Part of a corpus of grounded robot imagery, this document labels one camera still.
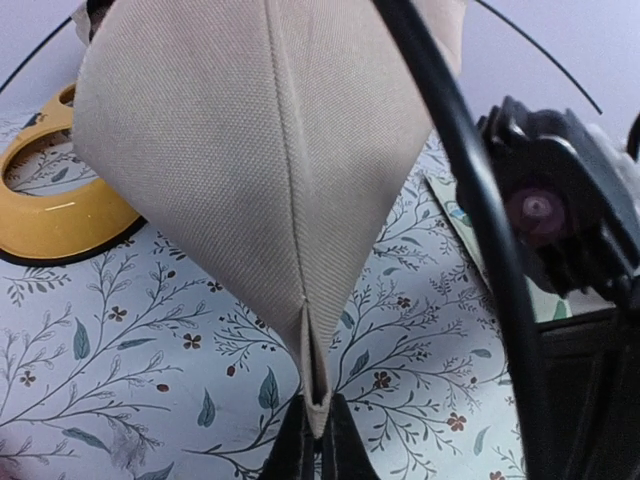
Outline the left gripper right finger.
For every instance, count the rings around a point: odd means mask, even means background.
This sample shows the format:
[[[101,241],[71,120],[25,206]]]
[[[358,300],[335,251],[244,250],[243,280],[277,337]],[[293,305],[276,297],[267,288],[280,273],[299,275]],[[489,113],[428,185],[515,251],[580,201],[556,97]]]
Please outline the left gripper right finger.
[[[379,480],[361,440],[349,405],[334,394],[322,437],[322,478],[328,480]]]

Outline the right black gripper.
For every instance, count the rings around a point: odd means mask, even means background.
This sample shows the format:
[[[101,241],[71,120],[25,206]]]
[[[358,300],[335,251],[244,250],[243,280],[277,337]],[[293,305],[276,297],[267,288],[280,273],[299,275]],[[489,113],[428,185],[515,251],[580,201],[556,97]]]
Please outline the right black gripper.
[[[560,479],[639,477],[639,313],[537,325]]]

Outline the avocado print pet mat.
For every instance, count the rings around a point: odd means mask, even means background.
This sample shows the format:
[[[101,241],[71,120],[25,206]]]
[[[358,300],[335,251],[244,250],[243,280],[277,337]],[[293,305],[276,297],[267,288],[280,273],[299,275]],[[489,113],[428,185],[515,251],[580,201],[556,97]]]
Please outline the avocado print pet mat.
[[[456,181],[454,177],[451,174],[427,174],[426,181],[454,231],[461,239],[467,253],[475,263],[481,278],[486,286],[489,286],[483,257],[470,218],[459,207],[456,200]],[[572,316],[571,307],[567,300],[557,294],[543,291],[531,279],[527,279],[527,285],[537,323],[562,320]]]

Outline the floral table cloth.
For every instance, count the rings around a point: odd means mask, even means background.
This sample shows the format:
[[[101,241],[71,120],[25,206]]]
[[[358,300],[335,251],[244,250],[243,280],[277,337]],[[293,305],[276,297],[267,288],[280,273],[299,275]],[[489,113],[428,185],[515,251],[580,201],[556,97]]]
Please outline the floral table cloth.
[[[431,137],[330,347],[385,479],[521,479],[497,322],[428,181]],[[283,342],[159,231],[90,261],[1,267],[1,470],[12,479],[253,479],[299,377]]]

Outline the yellow double bowl holder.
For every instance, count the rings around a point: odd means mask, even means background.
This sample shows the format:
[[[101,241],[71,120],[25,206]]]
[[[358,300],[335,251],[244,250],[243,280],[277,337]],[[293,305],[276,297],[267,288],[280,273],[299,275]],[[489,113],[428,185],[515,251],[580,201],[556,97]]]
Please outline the yellow double bowl holder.
[[[138,232],[146,220],[102,179],[52,196],[1,183],[1,259],[55,267],[87,260]]]

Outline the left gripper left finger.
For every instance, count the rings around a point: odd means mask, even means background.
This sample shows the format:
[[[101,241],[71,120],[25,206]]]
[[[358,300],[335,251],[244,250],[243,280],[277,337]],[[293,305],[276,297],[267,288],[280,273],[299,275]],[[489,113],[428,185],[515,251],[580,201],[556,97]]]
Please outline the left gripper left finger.
[[[313,433],[304,397],[297,395],[289,404],[259,480],[312,479]]]

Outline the beige pet tent fabric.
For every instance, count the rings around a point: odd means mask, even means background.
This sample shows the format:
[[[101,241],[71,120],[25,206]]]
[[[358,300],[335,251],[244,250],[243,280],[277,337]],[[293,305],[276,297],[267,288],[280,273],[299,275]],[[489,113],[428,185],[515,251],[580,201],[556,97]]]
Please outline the beige pet tent fabric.
[[[117,1],[72,139],[281,337],[321,435],[334,330],[431,129],[370,1]]]

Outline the black tent pole two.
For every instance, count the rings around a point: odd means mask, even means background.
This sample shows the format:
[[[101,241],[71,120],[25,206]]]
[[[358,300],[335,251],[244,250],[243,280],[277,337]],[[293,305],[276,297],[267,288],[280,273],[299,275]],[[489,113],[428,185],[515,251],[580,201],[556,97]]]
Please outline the black tent pole two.
[[[587,90],[578,81],[578,79],[573,74],[571,74],[569,70],[559,60],[557,60],[556,57],[553,56],[548,49],[542,46],[531,35],[525,32],[520,26],[518,26],[511,19],[506,17],[502,12],[497,10],[494,6],[490,5],[487,1],[477,0],[476,3],[480,5],[482,8],[484,8],[485,10],[487,10],[488,12],[490,12],[494,17],[499,19],[501,22],[507,25],[512,31],[516,32],[519,36],[521,36],[527,43],[529,43],[536,50],[538,50],[548,61],[550,61],[567,78],[568,81],[570,81],[573,84],[573,86],[580,92],[580,94],[591,105],[591,107],[597,112],[598,115],[603,114],[602,108],[598,105],[598,103],[594,100],[594,98],[587,92]],[[33,60],[33,58],[36,55],[38,55],[39,52],[53,38],[55,38],[72,20],[73,20],[72,16],[68,16],[67,18],[65,18],[43,40],[41,40],[37,46],[35,46],[31,50],[31,52],[21,61],[20,64],[16,66],[16,68],[1,84],[1,93],[4,93],[4,91],[9,87],[9,85],[13,82],[13,80]]]

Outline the black tent pole one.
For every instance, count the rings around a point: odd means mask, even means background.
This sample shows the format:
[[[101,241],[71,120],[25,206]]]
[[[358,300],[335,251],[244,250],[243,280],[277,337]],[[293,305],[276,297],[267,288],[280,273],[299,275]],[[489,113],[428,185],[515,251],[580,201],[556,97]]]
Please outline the black tent pole one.
[[[489,157],[463,95],[416,7],[378,1],[439,133],[461,190],[494,296],[521,427],[530,479],[556,479],[554,431],[536,316]]]

